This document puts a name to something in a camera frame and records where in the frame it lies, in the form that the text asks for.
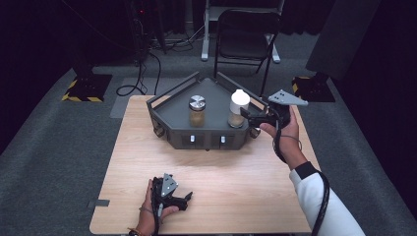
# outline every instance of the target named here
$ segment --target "glass jar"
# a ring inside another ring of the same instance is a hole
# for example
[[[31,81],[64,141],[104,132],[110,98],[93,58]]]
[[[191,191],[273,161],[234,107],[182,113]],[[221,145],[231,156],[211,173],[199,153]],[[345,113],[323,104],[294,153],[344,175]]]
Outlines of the glass jar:
[[[245,117],[240,114],[240,107],[248,109],[251,97],[241,89],[237,89],[231,96],[228,123],[233,128],[243,126]]]
[[[190,125],[192,127],[202,127],[205,124],[206,100],[200,95],[193,95],[189,102]]]

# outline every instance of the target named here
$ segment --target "finger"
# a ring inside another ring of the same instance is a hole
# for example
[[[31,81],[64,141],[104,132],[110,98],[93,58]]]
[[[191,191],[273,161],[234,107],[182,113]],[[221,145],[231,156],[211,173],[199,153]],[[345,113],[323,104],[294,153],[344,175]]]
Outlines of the finger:
[[[292,106],[289,107],[289,114],[291,115],[290,122],[296,124],[297,123],[297,117],[295,116],[295,112],[294,112],[294,109],[292,108]]]
[[[160,218],[163,220],[166,216],[168,216],[168,215],[170,215],[174,212],[177,212],[178,210],[180,210],[180,208],[178,208],[178,206],[169,206],[162,211],[162,215],[160,216]]]
[[[270,134],[271,137],[275,137],[276,136],[276,129],[275,127],[273,127],[272,125],[268,124],[268,123],[262,123],[260,125],[261,130],[267,132],[268,134]]]
[[[151,199],[151,196],[150,196],[151,192],[152,192],[152,180],[149,179],[149,181],[148,181],[148,189],[147,189],[147,194],[146,194],[146,201],[150,201],[150,199]]]

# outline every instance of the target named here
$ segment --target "hand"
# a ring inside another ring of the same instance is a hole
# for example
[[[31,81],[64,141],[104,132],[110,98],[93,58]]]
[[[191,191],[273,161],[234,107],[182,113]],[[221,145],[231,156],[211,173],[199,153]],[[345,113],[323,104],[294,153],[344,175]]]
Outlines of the hand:
[[[292,106],[289,107],[289,113],[291,115],[290,122],[287,126],[281,129],[281,137],[279,139],[279,150],[285,158],[290,169],[294,169],[298,165],[307,161],[304,154],[301,152],[298,144],[299,140],[299,126],[297,118],[295,117]],[[276,128],[268,123],[262,123],[260,128],[270,134],[271,137],[275,138]]]
[[[143,235],[149,236],[153,233],[155,228],[155,221],[153,218],[152,212],[152,204],[151,204],[151,191],[152,191],[152,180],[149,179],[148,182],[148,189],[147,194],[145,197],[145,201],[142,204],[142,210],[139,214],[139,223],[136,226],[136,229],[141,232]],[[163,220],[166,216],[178,211],[178,206],[169,206],[162,211],[161,220]]]

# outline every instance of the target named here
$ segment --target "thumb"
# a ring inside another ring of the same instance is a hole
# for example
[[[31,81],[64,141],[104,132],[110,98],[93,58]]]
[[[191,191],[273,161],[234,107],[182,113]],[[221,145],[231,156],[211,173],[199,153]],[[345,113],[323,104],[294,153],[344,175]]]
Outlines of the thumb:
[[[262,123],[260,125],[261,130],[267,132],[268,134],[270,134],[271,137],[275,137],[276,136],[276,128],[273,127],[272,125],[268,124],[268,123]]]
[[[163,220],[166,216],[168,216],[168,215],[170,215],[174,212],[177,212],[178,210],[180,210],[180,208],[178,208],[178,206],[169,206],[162,211],[162,215],[160,216],[160,219]]]

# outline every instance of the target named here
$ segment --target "chair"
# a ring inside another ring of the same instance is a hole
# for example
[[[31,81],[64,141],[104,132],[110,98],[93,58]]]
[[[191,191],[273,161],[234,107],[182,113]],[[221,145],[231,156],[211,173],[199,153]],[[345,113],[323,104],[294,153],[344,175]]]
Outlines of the chair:
[[[214,77],[216,78],[218,63],[258,66],[258,74],[264,61],[268,59],[260,94],[262,96],[273,43],[279,29],[280,16],[274,12],[237,9],[224,11],[217,21]]]

